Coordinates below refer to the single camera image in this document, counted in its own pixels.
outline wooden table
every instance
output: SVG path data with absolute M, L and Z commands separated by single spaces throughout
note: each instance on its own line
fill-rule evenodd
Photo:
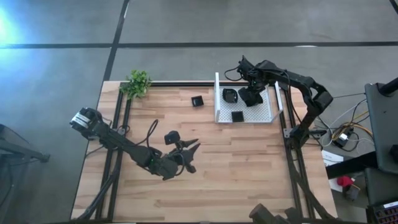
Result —
M 113 118 L 119 84 L 103 85 L 98 111 L 105 118 Z M 202 108 L 192 107 L 191 97 L 197 95 L 205 101 Z M 303 118 L 306 106 L 295 88 L 292 99 Z M 164 144 L 164 135 L 171 130 L 183 140 L 199 138 L 201 146 L 192 162 L 197 172 L 167 181 L 150 175 L 125 154 L 115 222 L 250 222 L 249 212 L 258 203 L 282 216 L 285 209 L 294 207 L 279 118 L 272 124 L 216 124 L 213 105 L 213 87 L 150 87 L 144 99 L 133 101 L 130 140 L 144 139 L 150 124 L 159 119 L 150 137 L 152 147 L 171 151 L 173 146 Z M 88 151 L 97 147 L 97 142 L 91 142 Z M 302 151 L 312 192 L 336 217 L 319 147 L 306 145 Z M 83 213 L 98 193 L 105 155 L 103 149 L 86 158 L 72 218 Z M 301 198 L 305 208 L 303 194 Z

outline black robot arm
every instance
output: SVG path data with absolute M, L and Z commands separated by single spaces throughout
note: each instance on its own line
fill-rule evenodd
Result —
M 325 87 L 315 82 L 313 78 L 278 68 L 268 60 L 254 66 L 243 56 L 237 67 L 237 72 L 241 74 L 242 79 L 249 82 L 247 88 L 238 91 L 246 106 L 262 103 L 260 92 L 265 90 L 266 85 L 275 82 L 288 84 L 301 91 L 307 106 L 307 114 L 302 122 L 290 132 L 290 145 L 295 148 L 303 146 L 309 138 L 310 125 L 333 101 L 333 97 Z M 312 94 L 312 89 L 317 92 L 315 96 Z
M 108 124 L 103 122 L 100 112 L 91 108 L 82 108 L 70 121 L 73 129 L 76 129 L 87 139 L 93 136 L 99 138 L 99 142 L 108 150 L 121 148 L 128 153 L 132 160 L 151 174 L 163 177 L 163 180 L 171 179 L 181 174 L 186 167 L 191 173 L 196 172 L 195 167 L 190 163 L 193 160 L 195 151 L 200 144 L 196 144 L 190 149 L 183 149 L 198 141 L 181 141 L 178 132 L 171 131 L 165 135 L 166 144 L 175 144 L 176 148 L 168 154 L 162 156 L 162 152 L 153 148 L 139 146 L 128 140 L 122 134 L 111 129 Z M 178 166 L 183 166 L 181 172 L 177 173 Z

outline green plant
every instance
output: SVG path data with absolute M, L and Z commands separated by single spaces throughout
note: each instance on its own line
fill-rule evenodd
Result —
M 132 70 L 130 76 L 126 76 L 126 80 L 128 82 L 123 83 L 120 90 L 127 95 L 129 100 L 135 97 L 144 97 L 147 88 L 152 83 L 152 80 L 147 76 L 147 72 L 138 70 Z

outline concrete floor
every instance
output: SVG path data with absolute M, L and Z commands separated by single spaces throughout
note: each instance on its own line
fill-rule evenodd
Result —
M 3 0 L 0 44 L 111 44 L 122 4 Z M 397 41 L 397 22 L 388 0 L 131 0 L 120 43 Z M 81 107 L 97 105 L 110 51 L 0 49 L 0 123 L 51 154 L 48 163 L 30 165 L 8 214 L 13 223 L 69 219 L 87 141 L 68 122 Z M 123 80 L 131 69 L 147 70 L 154 80 L 212 80 L 242 54 L 312 76 L 333 96 L 361 93 L 365 83 L 388 82 L 398 70 L 398 46 L 118 49 L 110 80 Z M 331 123 L 363 98 L 338 98 L 322 118 Z M 358 112 L 365 110 L 366 104 Z M 347 155 L 371 150 L 364 143 Z M 339 217 L 365 221 L 362 208 L 335 196 Z

